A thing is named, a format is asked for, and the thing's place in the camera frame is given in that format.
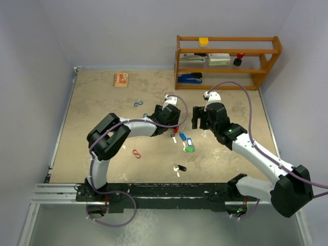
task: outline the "shelf board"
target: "shelf board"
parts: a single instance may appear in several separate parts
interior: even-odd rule
[[[177,89],[200,89],[200,90],[207,90],[211,89],[213,86],[180,86],[178,85]],[[247,90],[257,90],[256,86],[244,86]],[[240,90],[239,86],[218,86],[216,90]]]
[[[180,41],[198,41],[199,37],[180,37]],[[252,41],[272,42],[274,37],[208,37],[209,41]]]
[[[279,54],[277,49],[207,49],[207,48],[180,48],[182,53],[244,53],[244,54]]]
[[[266,73],[263,69],[179,68],[178,73]]]

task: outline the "white box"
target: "white box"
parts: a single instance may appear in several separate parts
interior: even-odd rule
[[[208,55],[209,66],[229,65],[230,55],[228,53],[211,53]]]

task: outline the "white wall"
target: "white wall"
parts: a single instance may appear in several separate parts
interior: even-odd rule
[[[296,0],[40,0],[75,66],[173,68],[176,35],[274,36]]]
[[[73,67],[38,0],[0,1],[0,245],[17,245],[43,182]]]
[[[262,86],[282,158],[328,185],[328,1],[298,0],[279,32],[283,53]],[[322,189],[314,188],[317,194]],[[316,245],[327,245],[328,196],[305,206]]]

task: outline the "yellow block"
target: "yellow block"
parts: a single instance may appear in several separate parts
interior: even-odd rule
[[[207,37],[200,37],[199,38],[199,45],[201,47],[206,47],[209,44],[209,39]]]

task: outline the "green key tag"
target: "green key tag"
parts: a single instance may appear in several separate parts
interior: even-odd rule
[[[186,146],[183,150],[185,152],[195,152],[195,147]]]

